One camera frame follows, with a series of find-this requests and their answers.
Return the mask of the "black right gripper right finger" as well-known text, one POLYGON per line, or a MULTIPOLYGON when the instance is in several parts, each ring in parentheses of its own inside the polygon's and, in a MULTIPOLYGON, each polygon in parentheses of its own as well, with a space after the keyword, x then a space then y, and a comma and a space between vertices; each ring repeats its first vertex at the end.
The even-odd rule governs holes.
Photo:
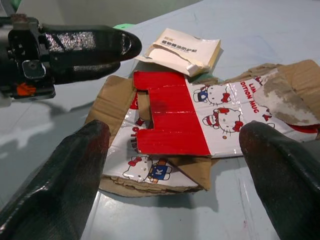
POLYGON ((320 156, 258 121, 241 128, 239 144, 280 240, 320 240, 320 156))

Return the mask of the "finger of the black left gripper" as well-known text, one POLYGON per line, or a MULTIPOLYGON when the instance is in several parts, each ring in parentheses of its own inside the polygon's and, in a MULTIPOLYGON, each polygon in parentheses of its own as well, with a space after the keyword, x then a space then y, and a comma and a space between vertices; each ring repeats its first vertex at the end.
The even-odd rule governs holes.
POLYGON ((113 62, 110 64, 66 67, 55 70, 52 76, 55 85, 92 81, 116 72, 120 66, 120 62, 113 62))
POLYGON ((95 66, 138 56, 140 39, 106 25, 42 25, 49 59, 56 66, 95 66))

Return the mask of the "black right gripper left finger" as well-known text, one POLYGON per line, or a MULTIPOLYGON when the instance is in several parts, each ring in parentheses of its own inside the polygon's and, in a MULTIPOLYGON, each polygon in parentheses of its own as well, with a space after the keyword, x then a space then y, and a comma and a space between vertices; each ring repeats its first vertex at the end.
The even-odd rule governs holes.
POLYGON ((0 211, 0 240, 81 240, 110 136, 92 120, 64 138, 0 211))

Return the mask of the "green plastic object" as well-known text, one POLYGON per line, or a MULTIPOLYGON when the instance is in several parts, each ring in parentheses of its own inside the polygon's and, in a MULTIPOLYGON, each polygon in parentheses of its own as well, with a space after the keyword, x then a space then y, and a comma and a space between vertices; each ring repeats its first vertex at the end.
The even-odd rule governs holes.
POLYGON ((125 29, 132 28, 132 27, 134 27, 134 26, 135 26, 135 24, 122 23, 122 24, 115 25, 113 28, 114 28, 114 29, 118 29, 118 30, 125 30, 125 29))

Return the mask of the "torn white paper box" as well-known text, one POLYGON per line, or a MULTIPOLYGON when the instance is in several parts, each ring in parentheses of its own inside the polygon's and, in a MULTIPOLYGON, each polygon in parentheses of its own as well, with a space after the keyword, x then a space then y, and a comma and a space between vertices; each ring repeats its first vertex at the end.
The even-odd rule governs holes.
POLYGON ((195 77, 212 70, 220 50, 220 39, 201 39, 166 28, 146 52, 135 59, 195 77))

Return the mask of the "flattened Hello Kitty cardboard box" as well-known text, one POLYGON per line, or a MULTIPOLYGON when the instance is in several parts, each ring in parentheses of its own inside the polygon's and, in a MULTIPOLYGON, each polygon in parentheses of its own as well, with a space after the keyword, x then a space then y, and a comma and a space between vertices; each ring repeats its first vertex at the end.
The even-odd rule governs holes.
POLYGON ((178 72, 111 75, 86 118, 107 124, 99 188, 124 197, 208 190, 221 158, 242 155, 250 122, 286 137, 320 137, 320 65, 263 64, 222 83, 190 83, 178 72))

